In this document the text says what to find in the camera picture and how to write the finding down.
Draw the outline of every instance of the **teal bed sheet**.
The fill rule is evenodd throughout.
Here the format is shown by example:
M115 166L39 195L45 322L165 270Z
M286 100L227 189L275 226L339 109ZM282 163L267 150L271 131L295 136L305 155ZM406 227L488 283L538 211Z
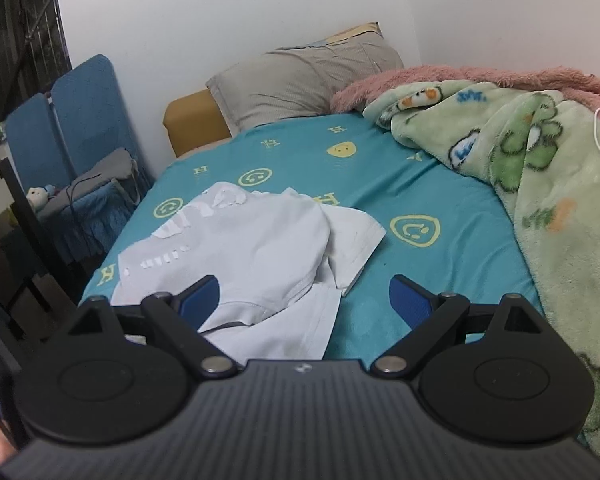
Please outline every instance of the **teal bed sheet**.
M138 206L84 297L110 297L118 282L118 254L221 180L248 191L292 187L320 202L364 210L387 230L340 303L325 358L360 358L368 365L409 332L389 304L394 274L475 303L497 303L506 292L518 292L540 309L493 189L401 146L358 114L260 126L173 163Z

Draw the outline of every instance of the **white t-shirt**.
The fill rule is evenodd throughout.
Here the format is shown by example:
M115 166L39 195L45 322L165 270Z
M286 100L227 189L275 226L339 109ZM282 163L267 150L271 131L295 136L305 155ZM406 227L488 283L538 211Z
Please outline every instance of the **white t-shirt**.
M111 304L177 294L212 274L220 301L200 327L209 341L239 362L319 359L341 294L384 234L362 211L291 188L248 193L218 182L120 253Z

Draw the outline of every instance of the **pillow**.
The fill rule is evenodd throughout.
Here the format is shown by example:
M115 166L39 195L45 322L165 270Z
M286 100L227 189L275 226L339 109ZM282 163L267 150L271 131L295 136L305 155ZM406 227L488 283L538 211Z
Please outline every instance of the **pillow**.
M302 47L279 48L206 82L232 137L292 117L329 113L331 97L370 75L403 68L377 23Z

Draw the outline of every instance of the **black cord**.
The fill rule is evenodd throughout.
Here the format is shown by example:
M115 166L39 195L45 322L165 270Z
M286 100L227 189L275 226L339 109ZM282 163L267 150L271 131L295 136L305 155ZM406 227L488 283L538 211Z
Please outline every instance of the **black cord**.
M80 179L78 182L76 182L72 186L69 186L69 187L71 187L71 195L69 195L69 187L67 187L64 190L67 198L69 199L69 209L71 210L71 215L74 218L74 223L75 223L76 227L82 233L82 240L84 241L84 245L87 249L87 253L88 253L89 257L92 257L93 254L91 254L88 237L91 237L91 239L94 241L94 243L97 245L97 247L99 248L99 250L101 252L105 252L105 250L104 250L103 245L100 243L100 241L93 235L93 232L91 234L88 234L87 231L85 230L85 228L82 226L82 223L80 222L80 219L78 218L78 215L74 209L74 192L75 192L75 188L78 186L78 184L81 184L81 183L86 182L87 180L91 180L93 178L98 178L99 176L102 176L102 174L98 173L98 174L95 174L92 176L87 176L85 178Z

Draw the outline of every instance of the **green blanket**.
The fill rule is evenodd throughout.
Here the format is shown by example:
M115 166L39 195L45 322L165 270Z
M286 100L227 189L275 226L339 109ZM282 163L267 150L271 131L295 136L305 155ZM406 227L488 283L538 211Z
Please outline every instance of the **green blanket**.
M594 378L584 435L600 456L600 152L592 112L555 90L444 81L389 90L363 115L401 144L494 187L548 320Z

